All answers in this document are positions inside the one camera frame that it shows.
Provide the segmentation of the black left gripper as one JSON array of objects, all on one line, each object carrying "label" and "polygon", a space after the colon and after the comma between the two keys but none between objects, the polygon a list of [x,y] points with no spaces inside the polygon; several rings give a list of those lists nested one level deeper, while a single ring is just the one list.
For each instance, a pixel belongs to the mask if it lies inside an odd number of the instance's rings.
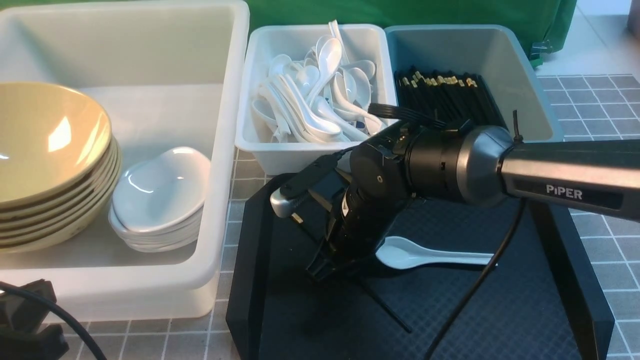
[{"label": "black left gripper", "polygon": [[60,325],[41,328],[50,308],[14,291],[1,292],[2,360],[60,360],[70,349]]}]

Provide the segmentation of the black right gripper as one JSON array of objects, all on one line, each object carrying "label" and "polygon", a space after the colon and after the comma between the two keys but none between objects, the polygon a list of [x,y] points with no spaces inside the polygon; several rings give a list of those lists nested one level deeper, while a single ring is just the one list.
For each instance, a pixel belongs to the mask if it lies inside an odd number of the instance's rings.
[{"label": "black right gripper", "polygon": [[307,274],[324,281],[358,272],[370,262],[400,212],[398,196],[375,196],[351,182],[332,203],[325,235]]}]

